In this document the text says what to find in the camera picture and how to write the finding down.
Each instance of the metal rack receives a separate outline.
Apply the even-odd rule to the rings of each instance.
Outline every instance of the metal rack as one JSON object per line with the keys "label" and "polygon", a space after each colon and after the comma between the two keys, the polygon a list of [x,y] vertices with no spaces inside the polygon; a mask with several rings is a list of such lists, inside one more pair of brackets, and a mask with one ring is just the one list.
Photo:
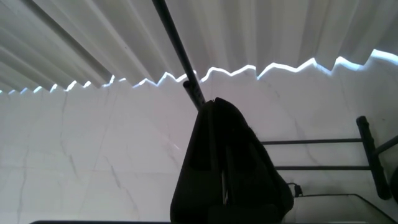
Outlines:
{"label": "metal rack", "polygon": [[[174,26],[172,17],[167,9],[164,0],[152,0],[154,6],[159,14],[160,19],[167,31],[167,34],[174,46],[174,49],[180,59],[180,62],[187,74],[188,81],[183,83],[184,89],[187,91],[195,107],[199,108],[205,103],[205,98],[201,92],[199,83],[192,66],[182,45],[177,29]],[[368,166],[277,166],[277,170],[370,170],[372,172],[373,180],[376,186],[378,196],[387,200],[392,197],[390,187],[384,175],[383,167],[379,160],[380,153],[386,151],[398,144],[398,136],[385,142],[379,147],[375,147],[374,139],[369,129],[369,123],[366,117],[361,116],[357,118],[356,124],[359,129],[360,138],[353,139],[314,139],[314,140],[294,140],[294,141],[262,141],[263,145],[281,145],[281,144],[324,144],[324,143],[352,143],[361,142],[363,144],[366,157],[368,159]]]}

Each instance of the horizontal metal bar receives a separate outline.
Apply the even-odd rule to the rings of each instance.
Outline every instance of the horizontal metal bar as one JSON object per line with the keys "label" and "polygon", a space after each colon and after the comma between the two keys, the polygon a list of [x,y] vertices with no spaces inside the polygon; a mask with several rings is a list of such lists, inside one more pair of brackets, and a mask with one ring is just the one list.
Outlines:
{"label": "horizontal metal bar", "polygon": [[360,138],[354,139],[315,139],[315,140],[293,140],[293,141],[262,141],[263,145],[279,144],[315,144],[315,143],[341,143],[341,142],[362,142]]}
{"label": "horizontal metal bar", "polygon": [[277,170],[370,170],[369,166],[276,166]]}
{"label": "horizontal metal bar", "polygon": [[387,149],[391,148],[398,144],[398,136],[393,137],[392,139],[388,140],[386,143],[382,144],[381,146],[377,147],[377,149],[373,152],[374,156],[379,155],[380,153],[386,151]]}

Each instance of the black wheel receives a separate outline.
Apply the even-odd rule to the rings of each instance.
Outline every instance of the black wheel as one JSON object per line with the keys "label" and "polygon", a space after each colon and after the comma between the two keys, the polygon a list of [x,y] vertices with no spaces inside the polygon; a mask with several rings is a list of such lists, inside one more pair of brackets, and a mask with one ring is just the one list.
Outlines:
{"label": "black wheel", "polygon": [[398,203],[398,167],[394,171],[390,181],[391,194]]}

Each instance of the marble tile wall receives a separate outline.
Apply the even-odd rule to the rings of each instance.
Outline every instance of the marble tile wall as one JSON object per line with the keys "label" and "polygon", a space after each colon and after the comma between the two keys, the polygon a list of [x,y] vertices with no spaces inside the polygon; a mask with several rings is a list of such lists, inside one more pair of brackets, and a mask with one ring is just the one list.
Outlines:
{"label": "marble tile wall", "polygon": [[[234,77],[213,72],[201,84],[245,115],[261,140],[357,138],[365,115],[376,144],[398,134],[398,67],[371,58],[331,75],[309,66]],[[71,91],[0,95],[0,222],[169,220],[169,205],[196,118],[181,83],[132,88],[75,86]],[[276,166],[366,165],[361,144],[267,147]],[[381,156],[386,175],[398,149]],[[378,199],[368,171],[283,171],[305,194],[357,193],[398,219]]]}

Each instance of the corrugated metal sheet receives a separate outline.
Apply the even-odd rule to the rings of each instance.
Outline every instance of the corrugated metal sheet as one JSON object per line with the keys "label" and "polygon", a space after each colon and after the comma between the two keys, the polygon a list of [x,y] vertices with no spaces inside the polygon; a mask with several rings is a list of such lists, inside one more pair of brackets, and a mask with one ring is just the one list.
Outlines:
{"label": "corrugated metal sheet", "polygon": [[[135,85],[184,71],[152,1],[0,0],[0,89]],[[250,64],[331,70],[339,56],[363,65],[373,49],[398,54],[395,0],[167,0],[193,68]]]}

